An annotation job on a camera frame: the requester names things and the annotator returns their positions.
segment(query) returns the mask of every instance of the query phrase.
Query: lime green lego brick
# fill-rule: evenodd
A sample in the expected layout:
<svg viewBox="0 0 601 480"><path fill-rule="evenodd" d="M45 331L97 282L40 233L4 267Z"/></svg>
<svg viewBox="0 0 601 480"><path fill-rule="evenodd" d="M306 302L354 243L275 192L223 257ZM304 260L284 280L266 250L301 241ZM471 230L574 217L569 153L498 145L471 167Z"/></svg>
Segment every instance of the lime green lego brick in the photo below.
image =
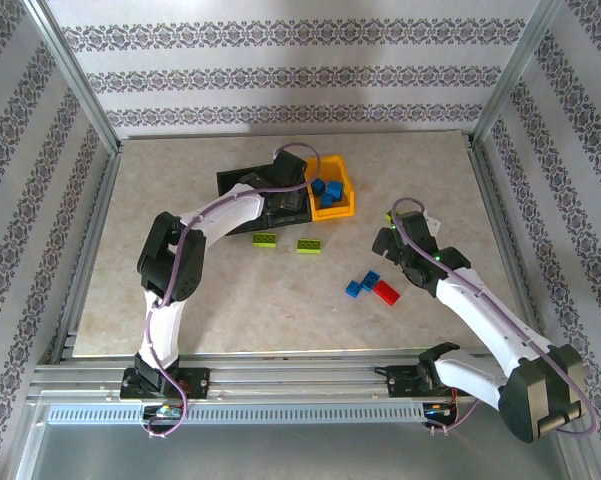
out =
<svg viewBox="0 0 601 480"><path fill-rule="evenodd" d="M298 253L322 253L322 242L317 238L300 238Z"/></svg>
<svg viewBox="0 0 601 480"><path fill-rule="evenodd" d="M275 233L254 233L251 243L254 247L276 248Z"/></svg>

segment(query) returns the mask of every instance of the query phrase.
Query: beige table surface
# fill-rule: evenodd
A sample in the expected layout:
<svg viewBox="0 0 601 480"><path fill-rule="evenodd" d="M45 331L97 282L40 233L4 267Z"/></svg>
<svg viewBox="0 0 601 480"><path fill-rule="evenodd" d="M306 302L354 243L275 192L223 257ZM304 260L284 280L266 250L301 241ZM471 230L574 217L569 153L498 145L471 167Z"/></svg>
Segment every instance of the beige table surface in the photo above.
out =
<svg viewBox="0 0 601 480"><path fill-rule="evenodd" d="M425 202L442 222L438 244L458 248L514 307L458 132L136 140L124 148L74 355L137 352L145 303L136 262L154 217L205 205L217 197L216 172L268 163L273 149L289 141L345 158L356 215L275 229L276 249L254 248L251 234L218 241L184 310L181 353L479 346L451 310L371 252L384 213L404 195ZM296 253L301 237L320 238L323 253ZM402 295L393 307L374 293L345 294L349 281L369 269Z"/></svg>

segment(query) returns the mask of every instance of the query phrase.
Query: wall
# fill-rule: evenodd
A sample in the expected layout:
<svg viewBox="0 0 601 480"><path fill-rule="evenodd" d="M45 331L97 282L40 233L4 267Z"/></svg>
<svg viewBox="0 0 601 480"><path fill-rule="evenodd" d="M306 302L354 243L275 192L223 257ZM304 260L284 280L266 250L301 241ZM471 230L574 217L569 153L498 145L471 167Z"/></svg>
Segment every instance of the wall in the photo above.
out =
<svg viewBox="0 0 601 480"><path fill-rule="evenodd" d="M537 0L49 0L121 138L470 131Z"/></svg>
<svg viewBox="0 0 601 480"><path fill-rule="evenodd" d="M0 0L0 472L107 158L24 7Z"/></svg>
<svg viewBox="0 0 601 480"><path fill-rule="evenodd" d="M561 7L484 151L547 334L584 358L601 467L601 0Z"/></svg>

